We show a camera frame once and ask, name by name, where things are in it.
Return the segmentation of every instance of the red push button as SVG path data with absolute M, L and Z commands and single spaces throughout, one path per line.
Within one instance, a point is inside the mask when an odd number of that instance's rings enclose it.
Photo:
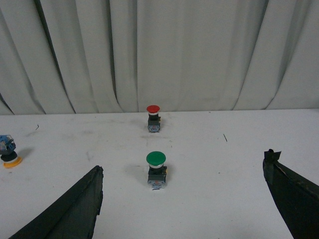
M 157 113 L 158 111 L 160 111 L 160 107 L 159 106 L 155 106 L 155 105 L 152 105 L 152 106 L 148 106 L 146 108 L 146 110 L 151 113 L 151 114 L 155 114 Z

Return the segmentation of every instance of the green push button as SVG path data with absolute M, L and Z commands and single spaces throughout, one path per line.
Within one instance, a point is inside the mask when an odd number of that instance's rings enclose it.
M 159 151 L 151 152 L 146 157 L 146 161 L 153 166 L 159 166 L 163 164 L 165 160 L 166 160 L 165 154 Z

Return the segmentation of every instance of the white tabletop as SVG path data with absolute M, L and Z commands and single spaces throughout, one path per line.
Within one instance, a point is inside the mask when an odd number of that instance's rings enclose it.
M 147 113 L 0 116 L 0 134 L 23 157 L 0 167 L 0 238 L 100 165 L 94 239 L 292 239 L 263 176 L 264 151 L 282 151 L 282 164 L 319 184 L 319 110 L 159 116 L 159 133 L 148 132 Z M 152 151 L 168 167 L 156 191 L 147 185 Z

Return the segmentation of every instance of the white curtain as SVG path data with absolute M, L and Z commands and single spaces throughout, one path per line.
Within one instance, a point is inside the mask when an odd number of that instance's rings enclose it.
M 0 0 L 0 114 L 319 108 L 319 1 Z

